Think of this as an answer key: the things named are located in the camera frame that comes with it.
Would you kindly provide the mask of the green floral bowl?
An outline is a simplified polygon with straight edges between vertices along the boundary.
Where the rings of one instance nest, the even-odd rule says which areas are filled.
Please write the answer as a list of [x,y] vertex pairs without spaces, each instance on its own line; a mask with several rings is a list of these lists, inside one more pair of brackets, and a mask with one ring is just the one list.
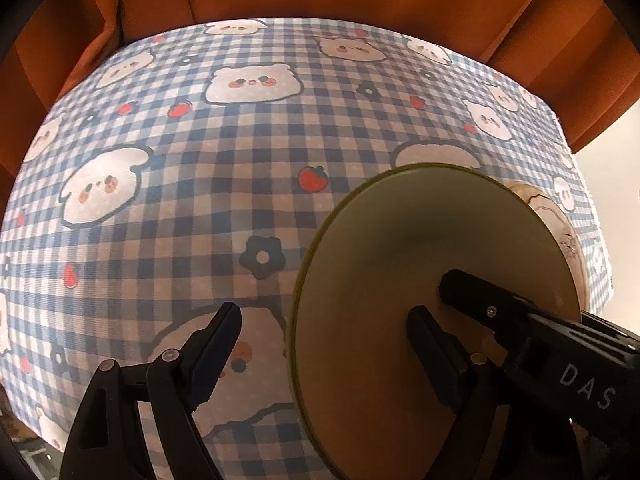
[[297,275],[286,353],[300,421],[339,479],[420,479],[454,423],[406,332],[426,307],[469,352],[502,362],[488,328],[442,303],[454,269],[578,321],[559,244],[520,196],[459,166],[379,174],[334,209]]

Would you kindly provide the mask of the blue checkered bear tablecloth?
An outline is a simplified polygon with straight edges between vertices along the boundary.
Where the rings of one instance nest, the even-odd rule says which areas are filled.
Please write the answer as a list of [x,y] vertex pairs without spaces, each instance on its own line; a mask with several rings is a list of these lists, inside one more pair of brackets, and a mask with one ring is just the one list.
[[180,347],[233,301],[243,330],[194,419],[229,479],[325,479],[284,356],[296,274],[354,188],[448,162],[551,198],[588,310],[613,296],[600,221],[550,106],[432,42],[320,18],[183,27],[124,47],[39,123],[1,229],[1,378],[65,448],[90,379]]

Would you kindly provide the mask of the white red-rimmed scalloped plate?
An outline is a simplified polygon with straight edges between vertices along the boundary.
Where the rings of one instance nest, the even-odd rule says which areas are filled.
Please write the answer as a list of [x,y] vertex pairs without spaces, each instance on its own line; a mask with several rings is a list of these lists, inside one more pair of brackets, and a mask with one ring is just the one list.
[[538,214],[553,235],[570,268],[580,308],[587,311],[590,306],[587,265],[578,233],[570,223],[570,219],[539,188],[518,181],[509,183],[508,188]]

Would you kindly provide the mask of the orange curtain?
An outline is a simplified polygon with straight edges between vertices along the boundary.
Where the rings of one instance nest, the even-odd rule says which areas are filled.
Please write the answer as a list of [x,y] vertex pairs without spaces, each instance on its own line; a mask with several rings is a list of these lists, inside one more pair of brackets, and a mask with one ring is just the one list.
[[639,97],[639,0],[1,0],[1,191],[55,101],[127,42],[216,18],[338,18],[418,36],[544,98],[579,151]]

